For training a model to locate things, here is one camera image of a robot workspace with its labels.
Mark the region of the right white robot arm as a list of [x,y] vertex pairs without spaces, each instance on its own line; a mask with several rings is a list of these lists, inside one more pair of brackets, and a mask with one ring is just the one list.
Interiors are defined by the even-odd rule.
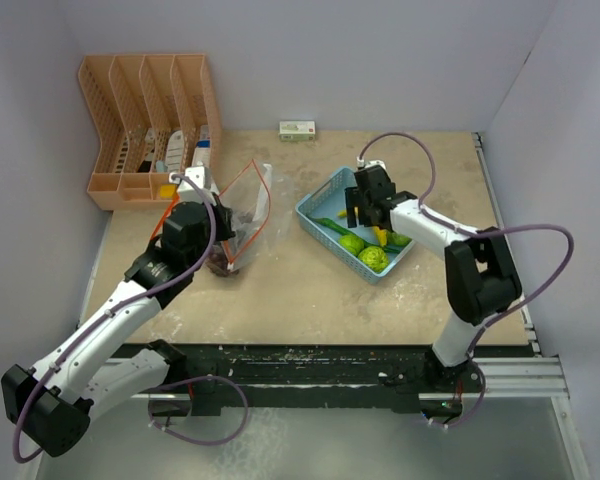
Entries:
[[381,162],[357,168],[354,179],[345,189],[349,226],[404,235],[444,262],[451,315],[432,344],[436,360],[425,366],[424,376],[432,389],[447,391],[459,381],[458,365],[467,361],[480,327],[522,295],[507,241],[495,227],[479,230],[454,222],[414,194],[397,190]]

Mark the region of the clear orange-zip bag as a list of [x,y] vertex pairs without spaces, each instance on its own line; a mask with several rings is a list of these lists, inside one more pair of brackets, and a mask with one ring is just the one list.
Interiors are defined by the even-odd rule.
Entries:
[[[224,249],[224,241],[234,237],[229,233],[231,210],[221,204],[214,207],[216,237],[204,265],[216,276],[231,277],[239,274],[231,266]],[[196,202],[179,202],[174,198],[154,228],[151,240],[159,239],[160,248],[182,265],[193,265],[208,245],[210,220],[206,207]]]

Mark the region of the yellow banana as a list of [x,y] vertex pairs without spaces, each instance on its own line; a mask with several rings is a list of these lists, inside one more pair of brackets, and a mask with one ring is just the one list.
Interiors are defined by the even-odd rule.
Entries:
[[[341,210],[338,214],[337,217],[338,218],[345,218],[347,216],[347,211],[345,209]],[[377,226],[373,226],[372,227],[372,231],[376,237],[376,240],[378,241],[378,244],[381,247],[385,247],[388,245],[388,236],[387,236],[387,231],[384,229],[381,229],[380,227]]]

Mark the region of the red grape bunch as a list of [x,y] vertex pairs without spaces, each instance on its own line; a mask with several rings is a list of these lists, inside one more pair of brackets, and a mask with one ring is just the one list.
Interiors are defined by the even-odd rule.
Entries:
[[[229,240],[230,250],[237,253],[241,247],[244,247],[248,238],[254,232],[253,214],[239,213],[233,218],[236,224],[236,236]],[[233,277],[239,274],[239,270],[235,267],[229,267],[229,259],[222,242],[218,241],[214,244],[209,257],[205,261],[207,269],[215,276],[226,278]]]

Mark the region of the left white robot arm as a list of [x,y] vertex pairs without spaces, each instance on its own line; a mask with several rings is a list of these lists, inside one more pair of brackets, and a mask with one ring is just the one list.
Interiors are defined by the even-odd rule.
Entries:
[[91,422],[150,389],[174,392],[185,382],[186,357],[156,340],[112,369],[105,364],[128,337],[191,283],[219,240],[232,237],[231,211],[217,196],[180,201],[104,304],[67,340],[33,366],[13,365],[1,378],[12,455],[26,464],[58,457]]

